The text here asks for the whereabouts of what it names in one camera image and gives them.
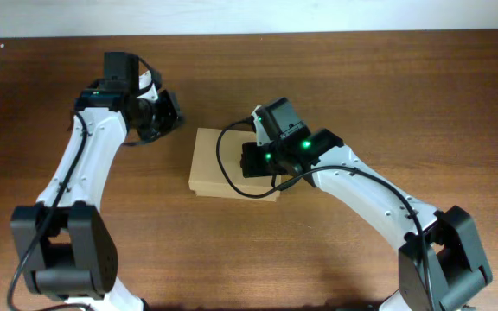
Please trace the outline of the cardboard box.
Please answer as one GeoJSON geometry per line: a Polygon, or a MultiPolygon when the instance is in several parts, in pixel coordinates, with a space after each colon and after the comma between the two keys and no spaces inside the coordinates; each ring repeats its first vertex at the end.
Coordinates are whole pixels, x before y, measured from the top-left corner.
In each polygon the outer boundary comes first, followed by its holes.
{"type": "MultiPolygon", "coordinates": [[[[241,199],[247,197],[235,192],[220,171],[215,150],[220,130],[199,128],[196,132],[189,189],[197,196],[241,199]]],[[[242,192],[261,194],[271,189],[271,177],[245,178],[239,165],[242,144],[254,141],[249,131],[229,130],[220,142],[220,159],[233,184],[242,192]]]]}

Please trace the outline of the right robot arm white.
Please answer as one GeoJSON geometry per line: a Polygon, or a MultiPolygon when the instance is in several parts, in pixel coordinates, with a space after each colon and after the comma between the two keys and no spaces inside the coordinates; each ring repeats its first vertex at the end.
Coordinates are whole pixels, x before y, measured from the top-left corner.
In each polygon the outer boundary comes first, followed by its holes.
{"type": "Polygon", "coordinates": [[[443,212],[368,167],[333,132],[313,132],[287,98],[256,107],[256,139],[242,146],[249,177],[290,175],[346,204],[398,253],[399,285],[382,310],[461,310],[493,281],[473,218],[460,206],[443,212]]]}

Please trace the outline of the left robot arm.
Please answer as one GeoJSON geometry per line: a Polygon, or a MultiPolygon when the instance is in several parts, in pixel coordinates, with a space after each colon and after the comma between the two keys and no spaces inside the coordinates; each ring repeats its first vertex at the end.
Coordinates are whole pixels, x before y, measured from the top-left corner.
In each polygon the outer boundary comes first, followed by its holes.
{"type": "Polygon", "coordinates": [[[35,204],[17,206],[10,227],[19,263],[7,289],[15,310],[20,280],[54,310],[146,310],[147,301],[118,278],[118,250],[100,215],[121,147],[153,143],[184,116],[161,74],[140,56],[107,52],[104,75],[75,99],[72,134],[58,168],[35,204]]]}

